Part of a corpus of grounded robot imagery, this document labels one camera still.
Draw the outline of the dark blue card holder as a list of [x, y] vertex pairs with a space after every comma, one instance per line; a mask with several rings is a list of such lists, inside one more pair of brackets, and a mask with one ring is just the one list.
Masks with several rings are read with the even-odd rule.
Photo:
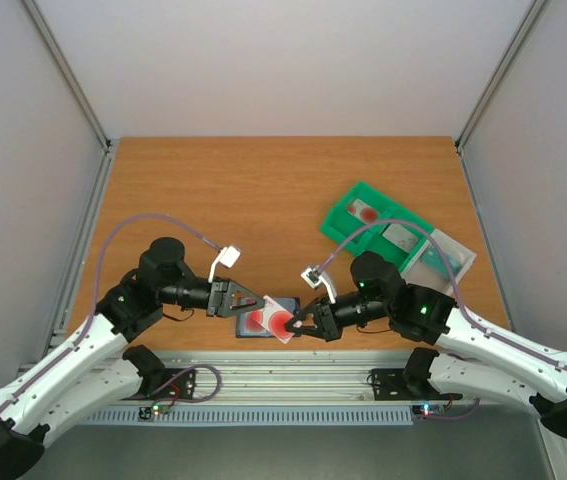
[[285, 328], [300, 308], [297, 297], [265, 297], [265, 307], [242, 313], [236, 319], [237, 338], [276, 338], [286, 344], [295, 333]]

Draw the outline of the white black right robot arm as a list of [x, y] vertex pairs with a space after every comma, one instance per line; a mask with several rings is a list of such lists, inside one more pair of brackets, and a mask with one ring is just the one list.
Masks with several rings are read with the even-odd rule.
[[454, 298], [410, 284], [373, 252], [357, 256], [355, 291], [322, 295], [285, 324], [286, 331], [326, 342], [345, 328], [387, 319], [389, 329], [417, 343], [402, 371], [416, 400], [460, 395], [519, 408], [567, 439], [567, 352], [503, 329]]

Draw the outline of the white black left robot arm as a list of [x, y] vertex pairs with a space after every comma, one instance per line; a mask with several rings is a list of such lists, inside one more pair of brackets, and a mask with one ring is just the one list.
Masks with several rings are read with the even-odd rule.
[[73, 334], [0, 388], [0, 479], [22, 477], [59, 436], [112, 402], [151, 400], [155, 415], [164, 399], [196, 402], [194, 368], [169, 370], [149, 348], [132, 344], [166, 305], [219, 318], [279, 308], [231, 279], [196, 276], [181, 241], [153, 241]]

